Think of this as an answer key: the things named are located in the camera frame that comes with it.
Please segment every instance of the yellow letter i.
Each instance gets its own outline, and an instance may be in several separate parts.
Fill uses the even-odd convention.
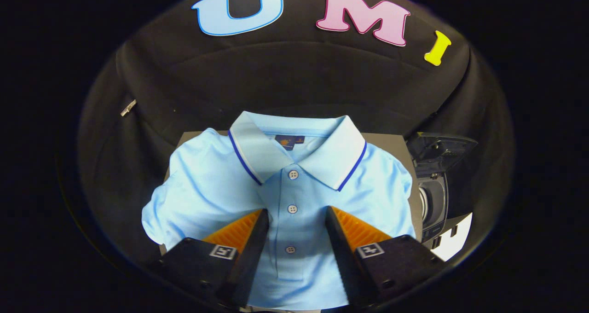
[[[452,42],[448,39],[448,37],[446,37],[445,34],[439,32],[438,30],[436,30],[436,35],[438,38],[433,45],[432,50],[429,51],[429,53],[425,53],[423,58],[425,61],[428,61],[429,63],[437,66],[442,63],[442,55],[444,55],[446,48],[452,45]]]

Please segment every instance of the white button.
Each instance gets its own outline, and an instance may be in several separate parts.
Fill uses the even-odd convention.
[[[297,172],[296,170],[291,170],[289,172],[289,179],[291,180],[295,180],[299,178],[299,172]]]

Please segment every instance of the letter m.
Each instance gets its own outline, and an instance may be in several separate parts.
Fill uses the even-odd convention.
[[[389,44],[405,46],[404,23],[411,13],[395,3],[384,0],[372,8],[369,8],[364,0],[327,0],[325,17],[317,21],[317,27],[329,31],[349,30],[350,25],[343,21],[346,11],[361,34],[365,34],[378,21],[382,21],[381,27],[374,31],[374,37]]]

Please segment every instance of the polo shirt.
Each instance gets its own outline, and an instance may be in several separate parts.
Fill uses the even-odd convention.
[[[207,128],[175,150],[170,177],[144,206],[142,223],[169,250],[267,209],[269,230],[248,305],[327,309],[349,304],[324,225],[327,206],[389,236],[415,238],[411,185],[402,163],[368,144],[349,116],[244,111],[227,136]]]

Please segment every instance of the metal clip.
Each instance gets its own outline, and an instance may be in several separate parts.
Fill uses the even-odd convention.
[[[137,100],[136,100],[136,99],[135,99],[135,100],[133,100],[133,101],[131,101],[131,103],[130,103],[130,104],[128,104],[128,105],[125,107],[125,109],[123,109],[123,110],[122,110],[122,112],[121,112],[121,116],[125,116],[125,115],[127,115],[127,113],[128,113],[129,111],[131,111],[131,108],[133,108],[133,106],[135,106],[135,104],[136,104],[136,103],[137,103]]]

